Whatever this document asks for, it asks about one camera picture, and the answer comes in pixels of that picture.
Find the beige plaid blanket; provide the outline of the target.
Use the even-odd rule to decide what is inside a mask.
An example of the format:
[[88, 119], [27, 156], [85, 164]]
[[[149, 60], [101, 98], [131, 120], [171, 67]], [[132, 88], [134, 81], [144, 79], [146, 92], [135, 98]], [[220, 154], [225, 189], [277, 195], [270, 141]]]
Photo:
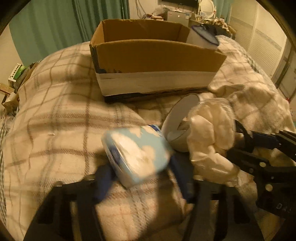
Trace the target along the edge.
[[[227, 58], [209, 85], [211, 96], [227, 99], [248, 130], [294, 132], [290, 106], [273, 82], [236, 41], [218, 39]], [[19, 97], [20, 110], [1, 144], [1, 217], [15, 240], [23, 240], [57, 181], [79, 181], [108, 161], [101, 143], [106, 130], [161, 126], [181, 98], [105, 103], [88, 43], [42, 60]], [[115, 183], [96, 209], [107, 240], [181, 240], [189, 214], [170, 172], [131, 190]]]

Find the green white packet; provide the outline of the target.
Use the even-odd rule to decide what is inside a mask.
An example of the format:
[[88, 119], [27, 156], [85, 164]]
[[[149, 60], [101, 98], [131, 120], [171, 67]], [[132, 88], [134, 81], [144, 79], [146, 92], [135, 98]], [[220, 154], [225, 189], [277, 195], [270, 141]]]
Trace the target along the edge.
[[13, 86], [15, 83], [20, 82], [20, 80], [22, 79], [22, 75], [26, 69], [26, 66], [17, 63], [8, 78], [9, 85]]

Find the brown cardboard box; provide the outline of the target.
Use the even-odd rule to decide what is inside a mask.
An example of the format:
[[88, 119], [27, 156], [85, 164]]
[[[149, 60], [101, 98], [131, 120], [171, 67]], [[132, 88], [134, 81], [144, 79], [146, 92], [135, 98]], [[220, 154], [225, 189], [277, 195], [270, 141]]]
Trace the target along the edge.
[[226, 60], [186, 43], [190, 27], [157, 20], [103, 20], [90, 41], [106, 98], [206, 88]]

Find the white tape roll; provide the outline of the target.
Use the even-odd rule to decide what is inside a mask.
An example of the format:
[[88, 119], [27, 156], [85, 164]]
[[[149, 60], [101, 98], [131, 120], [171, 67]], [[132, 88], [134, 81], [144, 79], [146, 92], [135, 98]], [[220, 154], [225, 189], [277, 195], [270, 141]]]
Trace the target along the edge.
[[179, 130], [178, 127], [183, 119], [188, 116], [189, 111], [199, 102], [200, 99], [196, 93], [188, 94], [172, 107], [163, 122], [161, 132], [175, 151], [189, 152], [187, 137], [190, 134], [190, 128]]

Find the white lace cloth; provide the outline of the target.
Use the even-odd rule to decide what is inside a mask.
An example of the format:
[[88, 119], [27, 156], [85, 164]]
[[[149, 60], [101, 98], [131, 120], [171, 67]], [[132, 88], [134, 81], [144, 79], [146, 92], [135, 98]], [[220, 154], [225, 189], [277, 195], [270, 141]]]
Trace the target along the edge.
[[188, 118], [187, 144], [194, 174], [219, 184], [235, 178], [239, 168], [226, 158], [236, 132], [229, 102], [224, 98], [205, 99], [189, 111]]

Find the white closet doors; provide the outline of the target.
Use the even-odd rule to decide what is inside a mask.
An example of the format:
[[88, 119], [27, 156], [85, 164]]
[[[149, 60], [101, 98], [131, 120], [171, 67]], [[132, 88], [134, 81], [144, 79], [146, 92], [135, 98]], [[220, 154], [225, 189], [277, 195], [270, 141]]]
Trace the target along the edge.
[[234, 1], [230, 26], [236, 30], [236, 42], [272, 77], [287, 41], [274, 17], [257, 1]]

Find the green window curtain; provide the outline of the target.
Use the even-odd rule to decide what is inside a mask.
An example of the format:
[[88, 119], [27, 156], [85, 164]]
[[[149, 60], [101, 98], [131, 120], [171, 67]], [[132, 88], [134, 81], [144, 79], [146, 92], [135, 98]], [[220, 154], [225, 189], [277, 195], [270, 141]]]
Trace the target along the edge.
[[89, 41], [106, 19], [129, 19], [128, 1], [30, 1], [9, 23], [24, 65]]

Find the small bedside cardboard box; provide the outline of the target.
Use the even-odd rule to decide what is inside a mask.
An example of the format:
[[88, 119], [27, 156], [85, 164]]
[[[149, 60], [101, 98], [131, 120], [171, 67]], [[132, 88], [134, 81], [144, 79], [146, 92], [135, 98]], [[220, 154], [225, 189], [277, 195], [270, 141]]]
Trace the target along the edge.
[[26, 66], [27, 69], [23, 73], [22, 79], [20, 80], [20, 82], [15, 83], [13, 86], [9, 85], [9, 82], [8, 85], [1, 83], [1, 94], [4, 95], [1, 105], [7, 113], [14, 113], [17, 110], [19, 105], [18, 91], [20, 87], [29, 80], [32, 72], [38, 66], [38, 64], [39, 61]]

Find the blue tissue pack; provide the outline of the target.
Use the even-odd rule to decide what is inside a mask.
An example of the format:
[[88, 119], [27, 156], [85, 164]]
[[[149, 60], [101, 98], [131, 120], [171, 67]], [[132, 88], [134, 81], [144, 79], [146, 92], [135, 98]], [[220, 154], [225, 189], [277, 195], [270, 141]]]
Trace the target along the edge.
[[156, 125], [108, 130], [101, 141], [115, 174], [126, 189], [163, 171], [174, 153]]

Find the round white vanity mirror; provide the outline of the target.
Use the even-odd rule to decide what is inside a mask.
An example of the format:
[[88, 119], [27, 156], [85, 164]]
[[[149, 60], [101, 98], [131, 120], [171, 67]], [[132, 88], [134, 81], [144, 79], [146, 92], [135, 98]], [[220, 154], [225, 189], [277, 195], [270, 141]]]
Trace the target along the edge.
[[211, 18], [215, 14], [215, 5], [212, 0], [200, 0], [199, 1], [199, 11], [200, 16], [206, 18]]

